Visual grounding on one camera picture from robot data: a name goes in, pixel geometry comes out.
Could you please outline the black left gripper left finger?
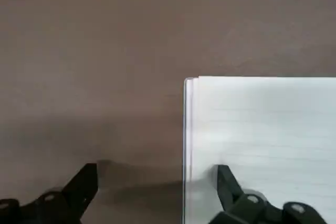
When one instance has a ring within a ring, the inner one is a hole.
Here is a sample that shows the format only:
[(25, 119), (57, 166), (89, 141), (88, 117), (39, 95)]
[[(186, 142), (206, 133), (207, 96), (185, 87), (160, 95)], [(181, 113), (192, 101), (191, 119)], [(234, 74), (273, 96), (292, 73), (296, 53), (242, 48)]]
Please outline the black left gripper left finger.
[(97, 164), (87, 163), (61, 190), (48, 191), (26, 205), (15, 198), (1, 199), (1, 223), (81, 223), (97, 192)]

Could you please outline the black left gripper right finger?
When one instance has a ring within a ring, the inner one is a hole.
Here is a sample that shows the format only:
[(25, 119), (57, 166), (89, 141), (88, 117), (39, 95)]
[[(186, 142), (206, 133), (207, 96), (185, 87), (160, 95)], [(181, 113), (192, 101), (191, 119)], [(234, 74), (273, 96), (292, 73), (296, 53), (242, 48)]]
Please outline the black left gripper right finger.
[(216, 179), (223, 210), (210, 223), (326, 223), (310, 205), (290, 201), (277, 208), (259, 192), (244, 192), (227, 165), (217, 166)]

